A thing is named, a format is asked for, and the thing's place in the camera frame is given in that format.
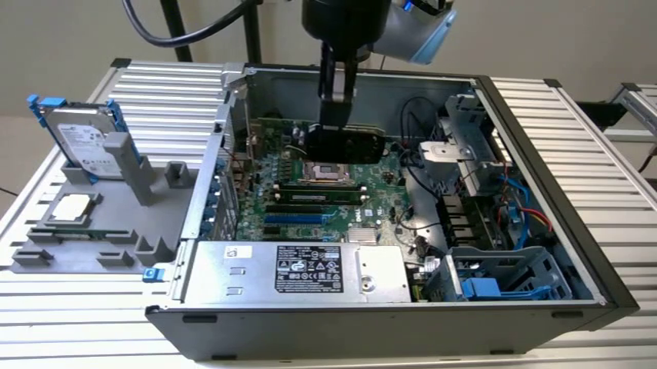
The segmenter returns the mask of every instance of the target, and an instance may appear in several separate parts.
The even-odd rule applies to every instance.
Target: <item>power supply label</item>
[[[344,292],[339,246],[278,246],[276,291],[282,294]]]

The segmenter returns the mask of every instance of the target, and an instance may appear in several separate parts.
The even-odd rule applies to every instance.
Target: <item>slotted aluminum surface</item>
[[[650,100],[650,102],[657,107],[657,85],[637,85],[637,87],[641,89],[643,95],[647,97],[647,100]]]
[[[167,63],[137,63],[121,74],[109,73],[101,82],[99,90],[92,96],[93,100],[107,98],[107,91],[112,91],[121,105],[132,106],[127,113],[131,129],[151,128],[149,134],[136,139],[141,150],[152,149],[147,154],[159,156],[164,161],[168,157],[188,162],[199,160],[201,152],[191,147],[175,145],[201,145],[201,135],[177,135],[172,132],[185,131],[185,125],[196,127],[197,133],[209,129],[213,114],[209,112],[212,94],[209,90],[189,90],[191,87],[209,88],[219,84],[220,65],[181,65]],[[519,89],[506,88],[503,93],[515,94],[515,99],[523,99],[521,92],[534,92],[526,96],[547,98],[557,101],[549,94],[542,81],[495,80],[519,86]],[[201,99],[192,101],[157,100],[155,97],[196,96]],[[527,103],[522,108],[533,109]],[[537,115],[542,109],[530,111]],[[533,117],[525,120],[525,124],[541,130],[550,130],[549,119]],[[555,125],[573,125],[558,118]],[[534,138],[534,143],[549,152],[570,152],[565,149],[573,141],[558,141],[551,138]],[[602,153],[594,148],[594,140],[575,140],[585,142],[590,151]],[[21,192],[10,214],[0,222],[0,230],[6,229],[0,240],[0,252],[2,260],[10,257],[16,244],[24,238],[29,225],[26,220],[36,220],[45,211],[47,202],[51,201],[57,184],[64,177],[59,173],[61,161],[57,151],[44,161],[33,179]],[[561,176],[562,186],[595,186],[591,181],[597,177]],[[615,187],[631,188],[631,182],[622,178],[603,177],[601,186],[618,185]],[[642,209],[645,200],[634,201]],[[601,210],[614,207],[583,208],[582,211],[590,217],[591,229],[615,228],[621,225],[611,224],[606,227],[606,218],[595,216]],[[634,207],[621,208],[622,211],[635,211]],[[653,218],[642,219],[623,214],[623,229],[634,229],[639,224],[651,224]],[[642,246],[613,245],[603,247],[607,258],[614,263],[625,284],[633,292],[641,305],[641,311],[631,317],[626,317],[605,329],[595,332],[570,332],[547,342],[527,354],[486,356],[486,357],[418,357],[398,359],[362,359],[331,361],[262,361],[262,362],[215,362],[192,363],[176,352],[172,345],[164,340],[153,326],[145,321],[143,304],[145,297],[141,293],[144,286],[140,276],[136,275],[61,275],[61,274],[12,274],[0,271],[0,359],[1,366],[6,367],[99,367],[99,363],[107,367],[491,367],[503,365],[521,368],[599,368],[599,367],[657,367],[657,249]],[[167,289],[163,284],[151,286],[152,290],[145,294],[148,302],[157,299]]]

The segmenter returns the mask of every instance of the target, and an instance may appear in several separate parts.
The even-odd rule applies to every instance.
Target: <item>white wall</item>
[[[135,8],[165,35],[159,2]],[[0,52],[0,115],[28,115],[32,93],[87,100],[116,57],[175,61],[135,35],[117,0],[0,0]]]

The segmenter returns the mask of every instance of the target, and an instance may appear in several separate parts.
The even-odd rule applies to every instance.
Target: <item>wire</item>
[[[549,231],[553,231],[553,223],[547,219],[543,213],[541,213],[538,210],[534,209],[527,209],[527,208],[521,208],[521,211],[529,213],[530,215],[534,215],[535,217],[541,218],[543,221],[541,223],[547,225]]]
[[[399,163],[402,163],[403,156],[407,155],[407,154],[410,154],[411,152],[412,152],[412,150],[404,150],[399,154]],[[415,180],[415,182],[418,182],[418,185],[426,190],[426,192],[428,192],[431,194],[431,196],[435,197],[436,200],[440,200],[440,197],[435,194],[435,192],[431,190],[431,188],[424,183],[422,183],[422,181],[416,177],[416,175],[412,172],[411,167],[408,165],[406,166],[406,170],[408,171],[408,174],[412,177],[412,179]]]
[[[235,154],[232,152],[228,151],[227,148],[223,148],[224,151],[225,151],[225,154],[229,155],[231,159],[237,163],[239,165],[239,170],[241,171],[241,173],[244,173],[244,167],[241,166],[241,162],[237,160],[237,157],[235,156]]]
[[[406,210],[402,212],[402,214],[398,217],[398,226],[407,229],[408,231],[419,231],[420,229],[431,228],[432,226],[440,225],[440,222],[431,223],[428,225],[424,225],[423,227],[408,227],[406,224],[402,223],[402,218],[403,215],[408,212],[411,207],[406,208]]]
[[[477,167],[460,178],[459,183],[454,187],[454,194],[458,194],[460,191],[460,185],[464,183],[464,180],[477,172],[481,168],[483,168],[483,163],[481,162]]]
[[[286,146],[283,146],[283,148],[291,148],[292,150],[296,150],[298,152],[300,152],[304,156],[308,156],[308,153],[303,149],[298,148],[296,146],[286,145]]]
[[[221,18],[216,19],[208,26],[199,29],[195,32],[188,33],[173,38],[159,38],[153,36],[141,25],[135,8],[132,8],[132,1],[123,0],[123,8],[125,9],[127,18],[131,21],[132,27],[136,33],[140,34],[141,38],[155,46],[160,48],[179,48],[180,46],[187,46],[193,42],[201,41],[204,38],[212,36],[221,29],[228,27],[237,19],[241,17],[251,6],[256,6],[258,0],[244,0],[235,8],[224,15]]]
[[[419,179],[415,177],[415,173],[412,173],[412,170],[410,167],[407,168],[407,171],[408,171],[408,174],[412,177],[412,179],[415,179],[415,182],[418,182],[418,185],[431,194],[431,196],[435,197],[436,200],[440,200],[440,197],[435,194],[434,191],[431,191],[431,188],[428,188],[428,186],[424,183],[422,183],[419,181]]]
[[[547,227],[547,224],[545,223],[543,219],[535,214],[530,214],[530,216],[545,226]]]
[[[641,167],[638,168],[639,173],[645,171],[645,169],[647,168],[647,165],[650,164],[650,160],[653,160],[653,155],[649,155],[643,161],[643,164],[641,164]]]
[[[13,191],[6,190],[5,188],[0,187],[0,191],[4,192],[5,194],[12,195],[12,196],[18,196],[18,194],[16,194]]]
[[[511,185],[514,188],[521,190],[522,194],[525,195],[525,204],[529,204],[530,203],[529,188],[526,188],[522,184],[519,184],[514,179],[509,178],[507,175],[501,175],[498,179],[501,179],[502,181],[505,181],[506,184]],[[525,246],[526,239],[530,236],[530,219],[529,219],[530,215],[527,211],[525,211],[523,214],[525,214],[525,224],[522,225],[522,234],[517,240],[515,247],[513,248],[513,250],[522,249],[522,247]]]
[[[408,100],[406,100],[406,102],[402,105],[402,110],[399,111],[399,135],[402,137],[402,147],[403,148],[406,148],[406,140],[404,140],[404,135],[403,135],[403,118],[404,118],[403,112],[406,111],[406,108],[407,108],[408,104],[414,100],[427,101],[428,104],[431,104],[431,106],[432,106],[434,113],[438,111],[438,107],[435,106],[435,104],[432,103],[432,101],[428,98],[426,98],[424,96],[414,96],[412,98],[408,98]]]
[[[499,176],[498,179],[501,179],[502,181],[505,181],[509,185],[511,185],[513,187],[515,187],[518,190],[522,191],[522,194],[525,195],[525,202],[526,204],[530,203],[530,190],[522,185],[519,184],[514,179],[509,178],[509,176]]]

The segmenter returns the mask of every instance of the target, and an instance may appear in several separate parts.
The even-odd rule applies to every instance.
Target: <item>black cable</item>
[[[424,225],[423,227],[408,227],[406,224],[402,223],[402,220],[399,220],[399,226],[404,229],[407,229],[408,231],[419,231],[420,229],[424,229],[424,228],[431,228],[436,225],[440,225],[440,222],[436,222],[436,223],[431,223],[428,225]]]
[[[643,164],[641,164],[641,167],[638,168],[639,173],[645,171],[645,169],[647,168],[647,165],[650,164],[650,160],[653,160],[653,155],[649,155],[643,161]]]
[[[212,36],[221,29],[228,27],[237,19],[244,15],[248,7],[255,6],[258,0],[244,0],[233,10],[228,12],[221,18],[212,22],[207,27],[199,29],[197,31],[188,33],[173,38],[159,38],[153,36],[141,25],[139,18],[136,17],[135,8],[132,8],[132,1],[123,0],[123,8],[125,9],[127,18],[131,21],[132,27],[135,27],[136,33],[140,34],[141,38],[155,46],[160,48],[179,48],[192,44],[193,42],[201,41],[204,38]]]
[[[4,192],[5,194],[10,194],[12,196],[18,196],[13,191],[6,190],[5,188],[0,187],[0,191]]]
[[[402,137],[402,143],[404,143],[404,135],[403,135],[403,118],[404,118],[404,115],[403,115],[403,112],[406,111],[406,108],[408,107],[408,104],[414,101],[414,100],[424,100],[428,102],[428,104],[432,106],[432,113],[434,113],[434,116],[435,116],[435,113],[438,111],[438,106],[435,106],[435,104],[432,103],[432,101],[426,98],[424,96],[414,96],[412,98],[408,98],[406,100],[406,102],[403,103],[402,105],[402,110],[399,111],[399,136]]]
[[[407,168],[408,169],[408,174],[410,176],[412,177],[412,179],[415,179],[415,182],[418,182],[418,185],[431,194],[431,196],[435,197],[436,200],[440,200],[439,196],[435,194],[435,192],[431,191],[431,188],[428,188],[428,186],[422,183],[418,179],[418,177],[415,176],[415,173],[412,173],[412,170],[411,168]]]
[[[426,228],[431,228],[432,226],[435,225],[440,225],[440,222],[436,222],[436,223],[431,223],[428,225],[424,225],[423,227],[408,227],[406,224],[402,223],[402,218],[403,218],[403,215],[408,212],[408,209],[407,208],[402,214],[399,215],[399,218],[398,218],[398,226],[407,229],[408,231],[419,231],[420,229],[426,229]]]
[[[399,155],[399,164],[400,165],[404,165],[404,163],[402,163],[402,159],[403,159],[403,156],[407,155],[408,153],[411,153],[411,150],[406,150]],[[412,166],[418,167],[416,163],[412,162],[412,159],[411,159],[410,163],[412,164]],[[415,182],[418,182],[418,185],[426,190],[426,192],[428,192],[431,194],[431,196],[435,197],[436,200],[440,201],[440,197],[435,194],[435,192],[431,190],[431,188],[424,183],[422,183],[422,181],[416,177],[415,173],[411,170],[410,165],[404,165],[404,166],[406,166],[406,170],[408,171],[410,176],[412,177],[412,179],[415,180]]]
[[[428,15],[432,15],[434,17],[440,14],[440,10],[438,8],[434,8],[427,2],[423,0],[410,0],[410,3],[418,7],[418,9],[427,13]]]

